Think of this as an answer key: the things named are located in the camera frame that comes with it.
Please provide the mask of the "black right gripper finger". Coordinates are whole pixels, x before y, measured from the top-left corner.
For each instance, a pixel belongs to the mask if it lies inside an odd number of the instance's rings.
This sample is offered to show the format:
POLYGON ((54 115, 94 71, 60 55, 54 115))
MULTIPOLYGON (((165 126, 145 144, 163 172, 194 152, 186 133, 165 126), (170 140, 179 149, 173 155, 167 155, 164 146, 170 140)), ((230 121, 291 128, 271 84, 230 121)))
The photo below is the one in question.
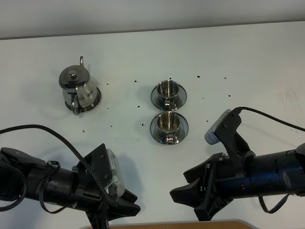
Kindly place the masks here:
POLYGON ((183 173, 187 183, 194 182, 198 177, 201 177, 205 173, 206 165, 211 162, 212 158, 209 158, 202 162, 201 164, 185 171, 183 173))
POLYGON ((207 206, 209 197, 210 184, 203 178, 197 178, 190 184, 178 187, 170 191, 170 196, 175 203, 197 208, 199 206, 207 206))

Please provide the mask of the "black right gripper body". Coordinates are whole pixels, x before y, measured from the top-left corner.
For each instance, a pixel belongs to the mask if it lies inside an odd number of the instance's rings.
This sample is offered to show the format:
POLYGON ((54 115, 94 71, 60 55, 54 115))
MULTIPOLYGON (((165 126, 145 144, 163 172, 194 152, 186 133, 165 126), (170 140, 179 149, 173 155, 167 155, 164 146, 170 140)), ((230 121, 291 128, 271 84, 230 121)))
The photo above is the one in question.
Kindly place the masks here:
POLYGON ((250 162, 255 154, 246 153, 242 173, 237 174, 229 156, 218 153, 212 155, 211 162, 206 165, 205 173, 198 178, 208 181, 210 191, 207 206, 194 208, 199 221, 210 221, 221 209, 236 198, 248 198, 255 195, 254 186, 250 179, 250 162))

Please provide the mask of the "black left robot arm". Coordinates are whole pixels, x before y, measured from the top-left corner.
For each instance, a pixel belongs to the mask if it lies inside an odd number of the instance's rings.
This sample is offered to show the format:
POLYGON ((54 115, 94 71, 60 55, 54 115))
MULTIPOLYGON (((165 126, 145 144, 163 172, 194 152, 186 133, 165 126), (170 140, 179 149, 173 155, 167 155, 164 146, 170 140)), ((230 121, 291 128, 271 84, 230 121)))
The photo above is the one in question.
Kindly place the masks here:
POLYGON ((107 203, 81 162, 67 170, 57 161, 45 162, 7 147, 0 150, 0 198, 20 202, 25 197, 39 201, 43 209, 50 203, 84 211, 94 229, 107 229, 110 220, 136 216, 141 210, 135 203, 137 196, 125 189, 115 154, 101 144, 84 159, 106 193, 117 199, 117 206, 107 203))

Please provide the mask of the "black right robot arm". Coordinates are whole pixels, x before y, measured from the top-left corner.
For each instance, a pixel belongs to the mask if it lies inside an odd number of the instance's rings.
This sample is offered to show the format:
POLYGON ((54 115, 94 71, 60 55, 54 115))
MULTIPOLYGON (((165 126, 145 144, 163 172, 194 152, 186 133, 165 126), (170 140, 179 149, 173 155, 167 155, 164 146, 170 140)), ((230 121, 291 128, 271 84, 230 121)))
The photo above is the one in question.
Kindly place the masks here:
POLYGON ((210 221, 234 199, 257 197, 264 212, 275 213, 289 195, 305 195, 305 145, 245 161, 245 176, 236 177, 223 153, 184 172, 187 185, 170 191, 175 203, 190 206, 199 221, 210 221))

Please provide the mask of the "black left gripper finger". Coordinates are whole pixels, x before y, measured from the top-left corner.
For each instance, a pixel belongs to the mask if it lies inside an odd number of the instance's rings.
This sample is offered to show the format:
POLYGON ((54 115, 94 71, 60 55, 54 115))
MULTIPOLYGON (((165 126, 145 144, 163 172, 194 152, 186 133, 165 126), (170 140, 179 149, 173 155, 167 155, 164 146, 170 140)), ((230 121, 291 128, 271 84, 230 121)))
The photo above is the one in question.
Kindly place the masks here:
POLYGON ((123 195, 118 197, 117 203, 118 205, 135 205, 137 199, 135 194, 125 189, 123 195))
POLYGON ((108 208, 107 216, 109 221, 124 217, 134 217, 140 212, 140 210, 140 206, 124 199, 118 199, 116 207, 110 206, 108 208))

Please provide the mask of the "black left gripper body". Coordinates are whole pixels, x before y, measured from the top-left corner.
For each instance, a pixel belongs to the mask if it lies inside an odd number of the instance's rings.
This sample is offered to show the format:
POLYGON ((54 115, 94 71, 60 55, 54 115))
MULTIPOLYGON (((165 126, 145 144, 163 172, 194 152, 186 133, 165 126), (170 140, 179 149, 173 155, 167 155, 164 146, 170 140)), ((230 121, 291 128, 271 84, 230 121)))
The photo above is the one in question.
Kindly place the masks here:
POLYGON ((114 197, 107 191, 112 175, 105 144, 101 144, 79 161, 75 197, 77 209, 84 210, 92 228, 108 229, 108 208, 114 206, 114 197))

